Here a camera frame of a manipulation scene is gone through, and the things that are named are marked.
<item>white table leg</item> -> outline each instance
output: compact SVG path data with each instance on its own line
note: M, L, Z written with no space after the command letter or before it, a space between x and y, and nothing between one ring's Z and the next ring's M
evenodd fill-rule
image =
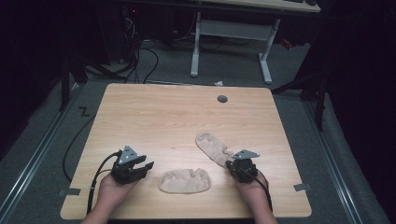
M279 23L280 23L280 19L277 19L274 23L274 26L271 29L270 36L268 37L268 40L267 40L267 45L264 49L264 53L259 54L260 65L262 66L262 75L264 76L264 82L266 84L272 83L271 74L268 69L267 57L270 52L271 46L274 42L274 38L276 36L276 32L277 32Z
M192 53L191 62L191 76L198 76L198 66L199 66L199 37L201 33L201 12L197 12L197 22L195 28L195 45L194 52Z

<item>desk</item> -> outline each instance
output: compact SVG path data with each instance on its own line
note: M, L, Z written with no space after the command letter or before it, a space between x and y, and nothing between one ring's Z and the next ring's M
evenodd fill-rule
M202 4L202 2L209 2L237 5L241 7L267 7L300 12L320 12L320 7L318 7L318 5L312 7L305 2L294 3L282 0L199 0L198 2L199 4ZM239 22L201 20L201 13L198 12L195 25L195 45L192 54L191 76L198 76L200 35L219 35L265 41L266 45L262 53L259 54L259 62L262 68L264 82L271 84L272 78L268 68L267 57L274 42L279 23L280 19L276 19L273 25L253 25Z
M265 16L274 18L274 25L278 24L276 20L283 18L299 18L309 21L323 19L323 17L318 14L320 12L319 6L311 7L306 3L294 3L284 0L201 0L202 4L198 4L199 0L84 0L82 2L91 4L107 3L126 5L143 7L146 9L157 7L172 10L219 13L227 15ZM274 38L276 35L276 29L272 29L271 26L268 33L271 38ZM260 36L259 39L267 39L267 37L268 36ZM268 75L267 78L265 77L265 74L269 74L269 71L268 73L266 73L266 71L269 70L266 64L266 57L272 45L272 40L270 39L270 41L268 42L264 53L259 55L262 71L264 74L264 80L268 84L272 83L272 79L270 75ZM198 41L199 40L195 40L194 52L192 54L191 75L193 77L196 77L198 75ZM67 65L65 63L64 67L65 69L62 75L63 103L61 108L64 108L69 101L69 70L67 69ZM101 69L104 74L107 74L110 77L114 77L114 74L109 74L109 71L103 70L100 66L96 67L96 69Z
M228 98L218 101L219 95ZM145 179L130 193L112 218L239 218L251 217L228 170L210 160L195 144L198 133L212 133L237 152L259 153L252 159L270 183L276 217L308 217L311 207L271 92L263 88L110 84L82 152L61 216L85 217L92 178L111 153L131 146L147 163ZM104 169L109 169L110 160ZM212 180L209 190L167 194L159 190L161 176L176 169L204 169ZM104 174L99 175L98 182ZM95 204L97 190L93 199Z

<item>hand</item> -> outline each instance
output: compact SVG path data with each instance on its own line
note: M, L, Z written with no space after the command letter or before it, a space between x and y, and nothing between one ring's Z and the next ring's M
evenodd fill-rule
M258 173L257 179L268 189L269 184L262 173ZM277 223L273 212L268 204L267 195L262 186L255 180L250 183L239 183L233 179L236 187L242 195L243 200L250 208L256 224L273 224Z
M106 175L100 182L95 207L81 223L107 223L110 215L122 204L128 193L138 182L121 185L111 175Z
M268 189L268 183L262 173L259 172L256 178L260 180L260 182L262 182L264 186ZM257 181L253 180L250 183L239 183L236 179L234 179L233 182L239 189L242 198L244 199L245 203L249 205L249 207L263 202L268 204L265 191L262 186L257 183Z
M111 175L106 175L100 182L98 200L96 206L100 205L113 212L122 204L128 193L138 181L121 185Z

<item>wood grain surface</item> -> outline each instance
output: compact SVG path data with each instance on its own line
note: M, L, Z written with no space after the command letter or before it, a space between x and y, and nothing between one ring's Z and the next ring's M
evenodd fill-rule
M220 103L220 95L226 96L228 102ZM260 153L252 160L270 183L276 217L310 216L305 192L293 187L302 180L268 89L110 84L71 183L71 188L81 189L81 193L66 196L62 218L85 217L97 168L125 145L147 155L142 165L154 161L154 167L113 218L251 217L229 171L196 146L198 133L214 134L233 152L247 149ZM104 169L110 169L114 161L108 161ZM198 168L210 175L209 190L187 195L159 190L165 172ZM98 185L105 174L99 176Z

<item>black cable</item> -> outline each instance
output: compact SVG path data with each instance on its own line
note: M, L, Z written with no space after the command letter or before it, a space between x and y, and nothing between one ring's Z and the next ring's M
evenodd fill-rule
M104 172L108 172L108 171L111 171L111 169L103 170L99 174L104 173Z
M133 66L134 66L134 58L132 58L132 59L128 62L128 64L127 64L125 67L122 67L121 69L119 69L119 70L117 70L117 71L112 71L112 73L118 74L118 75L119 75L119 74L121 74L121 73L123 73L123 72L128 71L128 70L131 69ZM89 74L91 74L91 75L94 75L94 76L102 76L102 75L103 75L103 73L92 71L92 70L91 70L90 68L88 68L88 67L85 67L84 69L85 69L85 71L86 71L87 73L89 73Z
M131 76L131 74L134 72L134 71L136 71L136 67L137 67L137 63L138 63L138 61L139 61L139 56L134 56L134 61L135 61L135 63L134 63L134 68L131 70L131 72L126 76L126 78L125 78L125 80L124 80L124 83L127 83L128 82L128 79L129 79L129 77Z
M154 51L152 51L151 49L145 49L145 50L148 50L148 51L150 51L151 53L153 53L154 56L155 56L156 59L157 59L157 62L155 63L155 65L154 65L154 67L152 68L152 70L145 76L145 79L143 80L143 84L146 84L146 80L147 80L148 77L151 75L151 73L154 72L154 70L157 68L158 61L159 61L158 55L157 55Z
M105 165L105 163L106 163L108 160L110 160L112 157L114 157L114 156L117 156L117 157L118 157L118 156L121 155L121 153L122 153L122 151L118 151L118 152L115 152L115 153L109 155L107 158L105 158L104 161L102 161L102 164L100 164L98 170L96 171L96 175L95 175L95 177L93 178L93 181L92 181L92 183L91 183L90 195L89 195L89 197L88 197L87 215L88 215L88 214L91 212L91 210L92 210L92 199L93 199L93 193L95 192L96 179L97 179L97 177L99 176L99 174L102 173L102 172L101 172L102 167L103 167L103 166Z
M137 49L137 61L139 62L139 60L140 60L140 45L139 48ZM137 74L137 64L134 70L134 84L136 84L136 81L137 83L140 83L139 75Z
M194 36L192 35L192 36L189 36L188 38L186 37L182 40L174 40L173 43L178 46L181 46L181 47L189 47L195 43L195 40L191 40L192 37L194 37ZM180 42L183 42L183 41L188 42L188 44L180 44Z
M245 43L238 43L238 42L235 42L235 41L231 41L230 38L225 38L224 42L227 43L227 44L232 44L232 45L236 45L236 46L247 46L247 45L255 44L256 42L259 42L259 41L258 40L254 40L254 39L249 39L249 40L246 40Z
M215 42L215 41L210 41L211 39L215 39L215 40L216 40L216 39L219 39L218 45L215 46L214 48L205 48L205 47L203 46L204 43L200 43L200 48L201 48L201 49L207 49L207 50L219 49L219 48L222 46L223 42L224 42L224 37L222 37L222 36L203 36L202 39L208 41L209 43L210 43L210 42L211 42L211 43L214 43L214 42Z
M72 145L74 144L74 142L76 141L76 139L78 138L78 136L82 133L82 131L85 129L85 127L87 127L87 125L96 117L96 115L93 115L85 124L84 126L81 127L81 129L78 131L78 133L74 136L73 140L70 142L69 146L67 147L66 152L64 153L64 159L62 161L62 168L64 170L64 176L66 177L66 179L69 182L72 182L72 178L69 176L69 174L66 172L66 157L67 154L70 151L70 148L72 147Z
M192 44L194 43L194 42L192 41L189 45L181 45L181 44L177 43L177 41L183 41L183 40L186 40L186 39L190 39L190 38L192 38L192 37L195 37L195 35L191 35L191 31L192 31L192 29L193 29L193 27L194 27L195 19L196 19L196 18L197 18L197 12L194 13L194 17L192 18L192 22L191 22L191 26L190 26L189 31L188 31L185 35L183 35L181 38L174 39L173 42L174 42L175 44L180 45L180 46L190 46L190 45L192 45Z
M246 172L244 169L240 168L239 166L236 166L236 167L237 167L240 171L244 172L246 175L248 175L248 176L250 176L251 178L253 178L257 183L260 184L260 186L262 186L262 189L264 189L265 195L267 196L268 205L270 206L271 211L274 212L274 211L273 211L273 207L272 207L271 195L270 195L270 191L268 190L268 188L266 188L266 187L264 186L264 184L263 184L256 176L250 175L248 172ZM262 176L264 176L264 174L263 174L260 170L258 170L258 169L256 169L256 170L257 170L258 172L260 172L260 174L262 174Z

